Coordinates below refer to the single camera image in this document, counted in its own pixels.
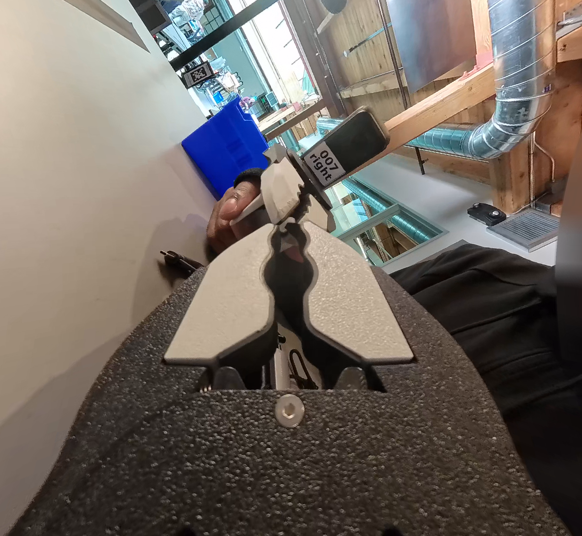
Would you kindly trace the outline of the small black ceiling device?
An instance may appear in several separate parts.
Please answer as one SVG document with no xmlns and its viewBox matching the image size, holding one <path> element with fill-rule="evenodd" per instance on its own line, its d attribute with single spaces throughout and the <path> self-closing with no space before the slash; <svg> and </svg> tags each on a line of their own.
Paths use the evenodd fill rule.
<svg viewBox="0 0 582 536">
<path fill-rule="evenodd" d="M 496 226 L 507 219 L 506 213 L 486 203 L 474 203 L 467 209 L 467 213 L 470 218 L 488 227 Z"/>
</svg>

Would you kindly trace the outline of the black and white tag sign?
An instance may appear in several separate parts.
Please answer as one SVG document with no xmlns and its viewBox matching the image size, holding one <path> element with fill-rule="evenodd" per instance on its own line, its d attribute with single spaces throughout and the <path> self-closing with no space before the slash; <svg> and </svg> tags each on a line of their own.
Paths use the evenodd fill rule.
<svg viewBox="0 0 582 536">
<path fill-rule="evenodd" d="M 206 81 L 214 79 L 215 71 L 209 61 L 203 61 L 182 74 L 182 81 L 186 89 L 193 88 Z"/>
</svg>

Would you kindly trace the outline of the wooden beam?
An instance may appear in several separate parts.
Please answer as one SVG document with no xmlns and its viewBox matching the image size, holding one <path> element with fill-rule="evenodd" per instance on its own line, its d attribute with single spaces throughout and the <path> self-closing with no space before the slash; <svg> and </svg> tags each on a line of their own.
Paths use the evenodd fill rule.
<svg viewBox="0 0 582 536">
<path fill-rule="evenodd" d="M 475 73 L 461 77 L 385 122 L 390 136 L 382 158 L 422 133 L 440 125 L 463 110 L 472 108 L 495 94 L 493 62 Z"/>
</svg>

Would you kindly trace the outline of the grey metal sheet panel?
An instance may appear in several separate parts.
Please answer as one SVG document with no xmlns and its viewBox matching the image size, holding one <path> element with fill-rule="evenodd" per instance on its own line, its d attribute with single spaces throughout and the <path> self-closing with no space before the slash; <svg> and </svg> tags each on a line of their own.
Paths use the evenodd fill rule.
<svg viewBox="0 0 582 536">
<path fill-rule="evenodd" d="M 492 61 L 488 0 L 386 0 L 406 85 L 427 84 Z"/>
</svg>

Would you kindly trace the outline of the blue plastic bin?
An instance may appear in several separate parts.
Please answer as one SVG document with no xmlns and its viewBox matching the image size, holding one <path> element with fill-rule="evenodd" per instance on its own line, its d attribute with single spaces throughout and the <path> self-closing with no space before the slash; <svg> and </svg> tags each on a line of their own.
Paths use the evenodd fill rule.
<svg viewBox="0 0 582 536">
<path fill-rule="evenodd" d="M 182 147 L 217 200 L 240 173 L 268 167 L 264 156 L 268 144 L 238 95 L 185 138 Z"/>
</svg>

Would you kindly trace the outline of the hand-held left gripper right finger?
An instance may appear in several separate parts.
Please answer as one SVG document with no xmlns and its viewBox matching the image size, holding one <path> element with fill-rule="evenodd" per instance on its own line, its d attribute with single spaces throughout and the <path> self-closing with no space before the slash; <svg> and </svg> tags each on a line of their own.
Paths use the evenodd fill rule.
<svg viewBox="0 0 582 536">
<path fill-rule="evenodd" d="M 371 266 L 311 221 L 300 223 L 313 280 L 304 294 L 308 330 L 366 366 L 408 364 L 414 354 Z"/>
</svg>

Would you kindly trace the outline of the silver ventilation duct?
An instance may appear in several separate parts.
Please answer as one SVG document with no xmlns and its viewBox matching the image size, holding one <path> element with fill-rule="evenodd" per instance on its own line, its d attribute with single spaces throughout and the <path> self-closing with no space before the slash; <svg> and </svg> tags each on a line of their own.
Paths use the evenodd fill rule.
<svg viewBox="0 0 582 536">
<path fill-rule="evenodd" d="M 496 108 L 462 131 L 436 126 L 416 139 L 473 160 L 495 159 L 534 132 L 551 104 L 556 65 L 555 0 L 487 0 Z"/>
<path fill-rule="evenodd" d="M 423 244 L 443 234 L 443 230 L 439 227 L 367 184 L 354 178 L 343 180 L 341 184 L 362 205 L 367 205 L 373 215 L 383 213 L 391 206 L 398 206 L 399 212 L 390 218 L 390 222 L 400 233 L 416 244 Z"/>
</svg>

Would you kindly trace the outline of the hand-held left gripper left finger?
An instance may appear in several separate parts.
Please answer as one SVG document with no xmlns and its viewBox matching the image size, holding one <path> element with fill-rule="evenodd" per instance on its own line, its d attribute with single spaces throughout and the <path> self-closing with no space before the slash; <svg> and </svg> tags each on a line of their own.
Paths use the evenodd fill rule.
<svg viewBox="0 0 582 536">
<path fill-rule="evenodd" d="M 278 328 L 266 267 L 276 233 L 266 224 L 209 264 L 165 352 L 168 364 L 259 368 L 270 361 Z"/>
</svg>

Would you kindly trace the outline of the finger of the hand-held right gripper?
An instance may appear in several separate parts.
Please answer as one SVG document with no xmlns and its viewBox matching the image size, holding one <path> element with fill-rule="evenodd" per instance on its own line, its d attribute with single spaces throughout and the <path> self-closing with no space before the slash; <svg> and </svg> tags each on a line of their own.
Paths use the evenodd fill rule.
<svg viewBox="0 0 582 536">
<path fill-rule="evenodd" d="M 272 224 L 280 224 L 300 204 L 302 177 L 291 162 L 270 165 L 261 175 L 261 196 Z"/>
<path fill-rule="evenodd" d="M 336 230 L 333 214 L 321 205 L 316 198 L 309 198 L 309 222 L 327 233 L 332 233 Z"/>
</svg>

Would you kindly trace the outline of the person's right hand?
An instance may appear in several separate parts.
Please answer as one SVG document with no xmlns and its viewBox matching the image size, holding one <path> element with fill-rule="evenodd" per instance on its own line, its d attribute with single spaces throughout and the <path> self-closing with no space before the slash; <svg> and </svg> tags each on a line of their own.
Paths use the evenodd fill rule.
<svg viewBox="0 0 582 536">
<path fill-rule="evenodd" d="M 207 225 L 208 249 L 215 255 L 219 255 L 262 225 L 260 217 L 251 216 L 231 224 L 259 195 L 259 177 L 248 177 L 229 188 L 215 204 Z"/>
</svg>

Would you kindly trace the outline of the grey vent grille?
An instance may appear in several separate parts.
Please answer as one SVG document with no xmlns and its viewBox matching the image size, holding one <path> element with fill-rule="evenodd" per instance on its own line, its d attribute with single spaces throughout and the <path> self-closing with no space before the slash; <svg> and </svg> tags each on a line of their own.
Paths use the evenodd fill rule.
<svg viewBox="0 0 582 536">
<path fill-rule="evenodd" d="M 557 240 L 560 218 L 529 208 L 488 227 L 487 232 L 528 252 Z"/>
</svg>

